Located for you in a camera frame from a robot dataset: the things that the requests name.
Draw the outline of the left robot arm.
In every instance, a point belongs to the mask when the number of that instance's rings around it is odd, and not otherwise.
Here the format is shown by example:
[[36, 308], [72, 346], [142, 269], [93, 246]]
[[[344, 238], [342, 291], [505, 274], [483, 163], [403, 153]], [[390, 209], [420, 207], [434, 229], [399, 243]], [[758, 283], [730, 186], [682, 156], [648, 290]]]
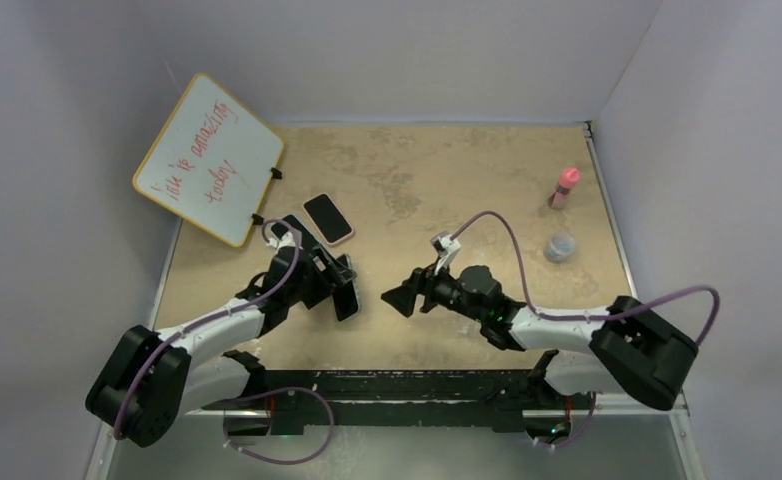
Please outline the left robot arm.
[[337, 320], [360, 309], [352, 259], [322, 246], [279, 248], [267, 269], [225, 305], [186, 323], [137, 325], [119, 339], [85, 399], [91, 414], [140, 447], [153, 445], [180, 416], [219, 402], [259, 405], [266, 369], [239, 345], [284, 322], [292, 307], [331, 300]]

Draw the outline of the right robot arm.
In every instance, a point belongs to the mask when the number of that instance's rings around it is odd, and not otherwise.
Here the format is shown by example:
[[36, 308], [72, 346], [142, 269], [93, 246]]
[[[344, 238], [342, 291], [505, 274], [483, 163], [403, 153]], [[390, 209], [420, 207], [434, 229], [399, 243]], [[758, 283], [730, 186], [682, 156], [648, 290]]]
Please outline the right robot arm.
[[440, 306], [474, 320], [500, 350], [556, 351], [554, 366], [528, 381], [531, 399], [543, 407], [566, 395], [614, 391], [669, 411], [699, 352], [694, 340], [632, 297], [586, 312], [534, 310], [507, 296], [484, 265], [458, 277], [447, 269], [416, 268], [381, 298], [405, 317]]

